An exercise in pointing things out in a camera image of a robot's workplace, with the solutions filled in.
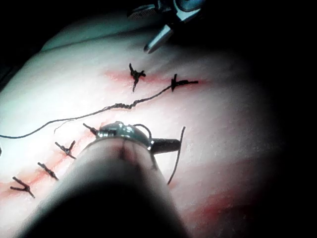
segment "red skin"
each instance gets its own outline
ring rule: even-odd
[[[57,183],[37,162],[53,170],[58,182],[71,168],[73,159],[54,142],[68,147],[75,140],[72,155],[77,157],[95,138],[82,123],[99,128],[116,120],[143,123],[153,137],[179,138],[186,126],[179,167],[169,185],[174,203],[193,237],[209,237],[219,233],[219,227],[226,228],[219,223],[221,214],[253,202],[262,182],[273,174],[270,158],[281,147],[274,137],[267,96],[257,85],[243,80],[248,69],[226,53],[192,54],[195,49],[166,45],[153,55],[143,54],[143,44],[153,32],[125,33],[128,39],[120,34],[91,37],[81,42],[80,35],[63,36],[77,36],[76,31],[92,26],[81,23],[74,32],[71,29],[73,26],[50,40],[44,46],[50,50],[30,59],[0,93],[0,105],[6,105],[0,107],[0,134],[24,135],[52,119],[82,116],[114,103],[131,104],[170,85],[175,73],[177,80],[199,83],[177,87],[173,93],[169,89],[131,110],[114,109],[68,122],[55,134],[61,122],[23,139],[1,138],[1,237],[14,236]],[[134,94],[130,62],[147,75],[140,78]],[[156,158],[168,180],[176,153]],[[10,186],[21,187],[13,176],[30,185],[36,198],[11,190]],[[242,220],[248,211],[241,209],[239,214]]]

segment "black suture thread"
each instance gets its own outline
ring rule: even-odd
[[[35,198],[35,196],[33,195],[33,193],[31,192],[30,186],[27,185],[26,183],[22,182],[21,180],[17,179],[16,177],[12,177],[17,183],[19,183],[20,185],[24,186],[24,188],[20,188],[20,187],[10,187],[10,189],[12,190],[17,190],[17,191],[24,191],[24,192],[28,192],[33,198]]]
[[[134,124],[133,126],[141,126],[141,127],[143,127],[145,130],[148,131],[148,133],[149,133],[149,139],[152,138],[152,133],[151,133],[150,129],[148,129],[145,125],[143,125],[143,124]]]
[[[181,84],[178,84],[179,82],[176,83],[176,85],[174,85],[173,87],[177,87],[177,86],[180,86]],[[198,83],[197,81],[190,81],[190,82],[186,82],[184,84],[189,84],[189,83]],[[56,120],[51,120],[47,123],[45,123],[44,125],[42,125],[41,127],[37,128],[36,130],[28,133],[28,134],[25,134],[25,135],[22,135],[22,136],[7,136],[7,135],[0,135],[0,137],[2,138],[8,138],[8,139],[20,139],[20,138],[24,138],[24,137],[27,137],[29,135],[32,135],[36,132],[38,132],[39,130],[43,129],[45,126],[51,124],[51,123],[54,123],[54,122],[58,122],[58,121],[65,121],[65,120],[78,120],[78,119],[82,119],[82,118],[86,118],[86,117],[90,117],[90,116],[93,116],[93,115],[96,115],[96,114],[99,114],[99,113],[102,113],[104,111],[107,111],[107,110],[110,110],[110,109],[113,109],[113,108],[124,108],[124,109],[132,109],[133,107],[135,107],[137,104],[139,103],[143,103],[143,102],[146,102],[148,100],[151,100],[155,97],[158,97],[160,94],[162,94],[163,92],[165,92],[166,90],[168,90],[169,88],[171,88],[172,85],[169,85],[168,87],[164,88],[162,91],[160,91],[159,93],[151,96],[151,97],[148,97],[148,98],[143,98],[143,99],[139,99],[139,100],[135,100],[132,104],[128,105],[128,104],[124,104],[124,103],[116,103],[112,106],[107,106],[107,107],[104,107],[103,109],[101,110],[98,110],[96,112],[93,112],[93,113],[90,113],[90,114],[86,114],[86,115],[83,115],[83,116],[80,116],[80,117],[75,117],[75,118],[66,118],[66,119],[56,119]]]
[[[58,127],[56,127],[56,128],[54,129],[54,134],[55,134],[55,132],[56,132],[58,129],[60,129],[65,123],[67,123],[67,122],[69,122],[69,121],[74,121],[74,120],[64,121],[61,125],[59,125]]]
[[[139,82],[139,78],[141,76],[145,77],[146,74],[144,73],[144,70],[142,70],[141,72],[137,72],[136,70],[134,70],[132,68],[131,63],[129,63],[129,68],[130,68],[130,75],[134,78],[134,83],[133,83],[133,88],[132,88],[132,92],[134,92],[135,87],[137,86],[137,84]]]
[[[70,145],[69,148],[66,148],[65,146],[60,145],[60,144],[58,144],[57,142],[55,142],[55,145],[57,145],[62,151],[64,151],[66,155],[68,155],[70,158],[76,160],[76,157],[72,156],[72,155],[71,155],[71,151],[70,151],[70,150],[73,148],[74,144],[75,144],[75,141],[73,141],[73,142],[71,143],[71,145]]]
[[[174,92],[174,89],[177,86],[181,86],[181,85],[186,85],[186,84],[190,84],[190,83],[198,83],[198,81],[188,81],[188,80],[180,80],[180,81],[176,81],[176,77],[177,77],[177,73],[174,74],[174,78],[172,78],[171,80],[171,88],[172,88],[172,92]]]
[[[174,170],[173,170],[173,173],[172,175],[170,176],[168,182],[167,182],[167,185],[172,181],[172,178],[176,172],[176,168],[177,168],[177,164],[178,164],[178,161],[179,161],[179,156],[180,156],[180,149],[182,148],[182,142],[183,142],[183,135],[184,135],[184,131],[185,131],[185,127],[183,127],[182,129],[182,132],[181,132],[181,135],[180,135],[180,148],[177,152],[177,158],[176,158],[176,163],[175,163],[175,167],[174,167]]]
[[[38,162],[38,165],[41,166],[52,178],[58,180],[55,173],[52,170],[50,170],[48,167],[46,167],[45,164],[41,164],[40,162]]]
[[[83,123],[83,126],[88,128],[92,134],[97,135],[98,131],[95,128],[90,127],[90,126],[88,126],[88,125],[86,125],[84,123]]]

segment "skin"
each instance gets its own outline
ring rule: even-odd
[[[0,134],[20,136],[53,119],[150,97],[170,85],[175,73],[177,80],[199,81],[174,92],[169,89],[131,110],[52,123],[22,139],[1,138],[1,237],[17,235],[41,201],[52,196],[56,185],[71,173],[74,160],[55,142],[69,147],[75,140],[72,155],[77,157],[95,138],[82,123],[99,128],[116,120],[145,124],[156,138],[179,139],[185,126],[180,161],[168,186],[172,199],[166,200],[175,206],[192,237],[244,232],[251,217],[248,207],[275,173],[272,158],[283,147],[276,136],[270,98],[250,80],[249,66],[231,52],[166,44],[151,55],[144,54],[143,46],[156,33],[142,28],[147,24],[151,22],[109,14],[69,25],[1,91]],[[146,74],[134,93],[129,63]],[[165,181],[176,155],[156,155]],[[52,169],[60,181],[38,162]],[[29,184],[36,198],[11,190],[10,186],[21,187],[13,176]]]

